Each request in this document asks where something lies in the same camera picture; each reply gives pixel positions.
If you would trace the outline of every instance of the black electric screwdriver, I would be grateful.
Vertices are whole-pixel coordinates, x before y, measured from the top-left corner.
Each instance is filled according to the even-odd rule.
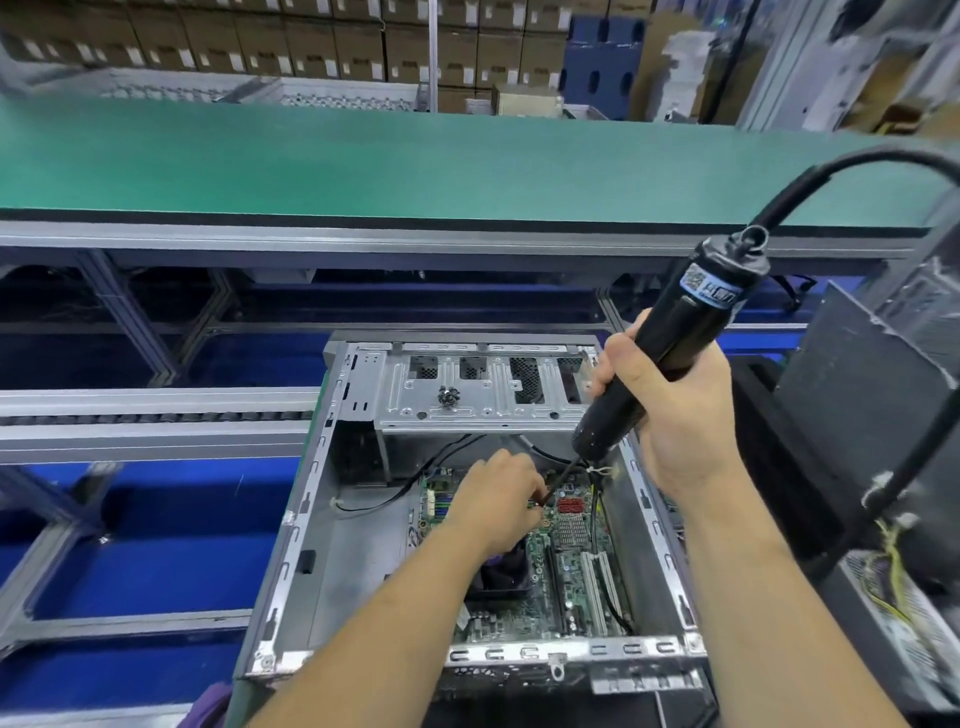
[[[671,381],[693,366],[770,271],[768,233],[751,225],[729,237],[710,237],[678,267],[634,341]],[[573,449],[598,462],[633,429],[643,406],[614,377],[573,433]]]

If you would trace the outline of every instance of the green workbench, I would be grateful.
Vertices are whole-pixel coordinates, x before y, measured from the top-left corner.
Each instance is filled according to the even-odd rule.
[[[742,224],[883,138],[92,99],[0,100],[0,208]],[[933,173],[844,173],[790,222],[918,227]]]

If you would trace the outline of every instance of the black fan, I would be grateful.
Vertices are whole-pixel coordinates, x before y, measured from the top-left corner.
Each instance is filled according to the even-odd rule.
[[[489,559],[473,577],[467,600],[523,599],[530,591],[530,561],[524,537],[502,556]]]

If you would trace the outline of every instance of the blue box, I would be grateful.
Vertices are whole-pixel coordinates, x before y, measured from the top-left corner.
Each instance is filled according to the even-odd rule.
[[[627,118],[642,43],[568,43],[560,91],[568,104],[590,104],[607,118]]]
[[[569,43],[616,43],[631,45],[643,42],[646,21],[638,17],[601,17],[599,15],[574,15],[566,33]]]

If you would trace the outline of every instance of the black cable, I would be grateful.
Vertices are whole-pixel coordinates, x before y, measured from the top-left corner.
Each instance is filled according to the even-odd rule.
[[[754,25],[754,18],[756,17],[757,9],[760,7],[760,2],[761,0],[754,0],[747,10],[746,17],[743,18],[743,27],[733,42],[733,46],[730,49],[730,58],[727,59],[727,65],[725,65],[723,69],[723,76],[720,77],[717,89],[713,93],[713,98],[710,99],[710,106],[707,109],[707,113],[704,114],[700,120],[701,124],[712,124],[714,117],[717,115],[717,111],[720,110],[720,102],[723,101],[724,92],[726,92],[727,86],[730,85],[730,79],[733,77],[733,71],[736,65],[740,63],[740,56],[743,55],[743,46],[747,44],[747,34]]]
[[[861,149],[858,152],[850,152],[832,161],[817,164],[807,169],[796,180],[781,190],[777,197],[767,203],[766,207],[754,218],[751,225],[760,225],[768,232],[772,232],[810,195],[827,184],[837,172],[876,161],[902,161],[920,164],[939,172],[951,182],[960,186],[960,163],[953,159],[920,149],[901,149],[900,147]]]
[[[873,527],[874,522],[883,512],[897,502],[897,498],[917,478],[930,458],[947,440],[957,421],[960,421],[960,387],[950,392],[924,434],[894,469],[887,484],[867,497],[863,508],[840,534],[837,542],[804,568],[811,581],[818,582],[826,578],[840,559]]]
[[[406,496],[408,493],[410,493],[410,489],[414,487],[414,484],[415,484],[418,480],[420,480],[420,477],[427,471],[427,469],[433,468],[433,467],[439,467],[439,466],[441,465],[441,463],[443,463],[443,462],[444,462],[450,455],[452,455],[454,452],[459,452],[459,451],[462,450],[463,448],[466,448],[466,447],[468,447],[468,446],[470,446],[470,445],[473,445],[474,443],[478,442],[481,438],[483,438],[483,437],[485,437],[485,436],[486,436],[486,435],[477,435],[476,439],[471,440],[471,441],[468,442],[468,443],[464,443],[464,444],[461,445],[460,447],[458,447],[458,448],[456,448],[456,449],[453,449],[453,450],[451,450],[450,452],[448,452],[446,455],[444,455],[444,450],[446,450],[447,448],[450,448],[450,447],[452,447],[452,446],[454,446],[454,445],[457,445],[457,444],[459,444],[459,443],[463,443],[468,437],[470,437],[470,433],[468,432],[466,435],[464,435],[463,437],[461,437],[459,440],[454,440],[452,443],[447,443],[447,444],[444,445],[442,448],[440,448],[439,450],[437,450],[437,452],[433,455],[433,457],[429,458],[426,462],[424,462],[423,465],[421,465],[420,468],[419,468],[413,475],[411,475],[411,476],[407,479],[407,481],[403,484],[403,486],[400,488],[400,490],[398,490],[398,491],[397,491],[396,493],[394,493],[392,496],[390,496],[389,498],[387,498],[386,500],[384,500],[382,503],[377,503],[376,505],[364,506],[363,508],[345,508],[344,506],[340,505],[339,503],[334,503],[334,505],[335,505],[335,507],[337,508],[337,510],[343,511],[344,513],[361,513],[361,512],[363,512],[363,511],[374,511],[374,510],[376,510],[377,508],[383,508],[385,505],[390,505],[390,504],[393,503],[394,501],[400,500],[402,497],[404,497],[404,496]],[[434,465],[434,462],[435,462],[438,458],[440,458],[440,461],[437,462],[436,465]]]

